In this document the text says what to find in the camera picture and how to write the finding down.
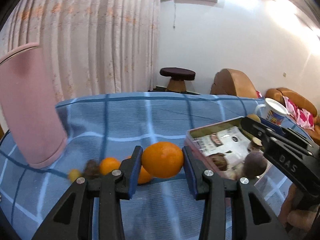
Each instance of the screw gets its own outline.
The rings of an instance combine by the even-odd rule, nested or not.
[[[208,177],[211,177],[214,173],[213,173],[212,170],[205,170],[205,171],[204,171],[204,174],[205,174],[206,176],[208,176]]]
[[[249,180],[248,180],[247,178],[242,177],[242,178],[240,179],[240,182],[241,182],[242,184],[248,184],[248,183],[249,183]]]
[[[121,174],[121,170],[113,170],[112,175],[113,176],[119,176]]]
[[[78,179],[77,179],[77,183],[78,184],[82,184],[82,183],[84,183],[85,182],[85,178],[84,177],[79,177]]]

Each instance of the pink tumbler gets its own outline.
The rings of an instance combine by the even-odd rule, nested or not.
[[[0,103],[20,152],[33,168],[58,159],[67,135],[55,110],[42,49],[29,43],[0,59]]]

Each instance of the plaid tablecloth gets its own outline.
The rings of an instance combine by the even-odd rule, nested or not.
[[[29,240],[70,186],[70,169],[107,156],[122,161],[136,145],[158,141],[183,147],[186,131],[253,113],[261,99],[169,92],[107,94],[67,100],[57,111],[68,134],[61,157],[44,169],[29,167],[9,133],[0,145],[0,207],[22,240]],[[291,120],[284,127],[308,136]],[[93,239],[97,235],[97,205]],[[192,199],[183,170],[174,178],[138,186],[121,201],[127,239],[198,239],[203,201]],[[231,230],[230,221],[227,230]]]

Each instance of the brown leather sofa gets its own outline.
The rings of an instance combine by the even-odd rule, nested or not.
[[[313,115],[313,121],[315,123],[315,130],[312,131],[310,129],[304,129],[308,135],[313,139],[313,141],[320,145],[320,118],[318,116],[318,111],[316,107],[303,96],[298,93],[288,89],[288,88],[271,88],[267,91],[266,97],[272,98],[283,106],[285,106],[285,102],[283,96],[288,97],[298,108],[304,108],[309,111]]]
[[[224,68],[215,75],[210,94],[258,98],[256,89],[248,76],[230,68]]]

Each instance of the stool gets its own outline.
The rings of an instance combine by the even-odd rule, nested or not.
[[[186,84],[184,81],[195,80],[196,73],[184,68],[165,67],[160,70],[160,75],[164,77],[171,77],[165,91],[186,92]]]

